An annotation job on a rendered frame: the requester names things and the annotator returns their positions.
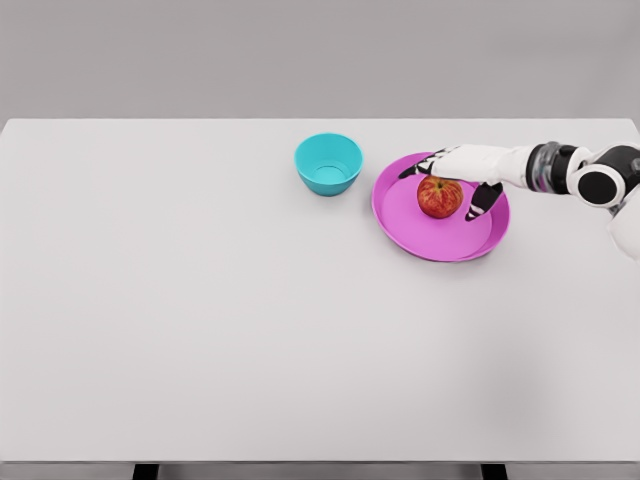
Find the red apple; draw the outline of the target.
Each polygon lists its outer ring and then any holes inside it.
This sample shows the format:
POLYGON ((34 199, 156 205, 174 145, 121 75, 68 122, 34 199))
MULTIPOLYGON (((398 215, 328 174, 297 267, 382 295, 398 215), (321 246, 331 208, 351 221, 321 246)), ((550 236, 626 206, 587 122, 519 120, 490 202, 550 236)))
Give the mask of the red apple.
POLYGON ((436 176, 424 177, 417 188, 420 210, 435 219, 452 216, 459 210, 464 192, 459 182, 436 176))

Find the blue bowl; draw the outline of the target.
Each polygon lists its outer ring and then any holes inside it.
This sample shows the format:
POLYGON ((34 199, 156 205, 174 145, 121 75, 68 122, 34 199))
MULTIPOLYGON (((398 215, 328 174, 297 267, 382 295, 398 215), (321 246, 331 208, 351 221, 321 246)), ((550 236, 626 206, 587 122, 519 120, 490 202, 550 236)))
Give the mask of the blue bowl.
POLYGON ((364 163, 361 147, 338 133, 319 133, 303 140, 294 152, 294 164, 303 183, 320 196, 345 192, 358 178, 364 163))

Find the pink plate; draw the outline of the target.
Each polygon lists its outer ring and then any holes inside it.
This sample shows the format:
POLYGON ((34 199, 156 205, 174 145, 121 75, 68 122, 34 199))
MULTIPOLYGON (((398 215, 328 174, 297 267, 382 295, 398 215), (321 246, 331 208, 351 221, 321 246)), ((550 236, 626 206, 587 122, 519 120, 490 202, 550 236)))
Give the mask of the pink plate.
POLYGON ((491 252, 509 227, 511 211, 507 196, 502 194, 488 213, 468 222, 465 215, 477 184, 463 182, 462 206, 449 218, 431 218, 420 210, 416 199, 423 176, 398 177, 425 156, 420 152, 394 160, 375 180, 371 205, 383 232, 408 253, 432 261, 461 262, 491 252))

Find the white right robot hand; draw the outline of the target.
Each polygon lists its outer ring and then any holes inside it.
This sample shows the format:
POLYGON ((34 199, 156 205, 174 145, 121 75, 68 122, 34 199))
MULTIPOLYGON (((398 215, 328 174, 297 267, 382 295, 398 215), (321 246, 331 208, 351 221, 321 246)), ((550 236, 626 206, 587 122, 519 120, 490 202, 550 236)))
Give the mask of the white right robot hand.
POLYGON ((447 180, 477 182, 465 220, 471 222, 487 213, 503 193, 507 177, 500 169, 500 158, 505 149, 481 145, 445 147, 422 158, 403 170, 399 179, 416 174, 447 180))

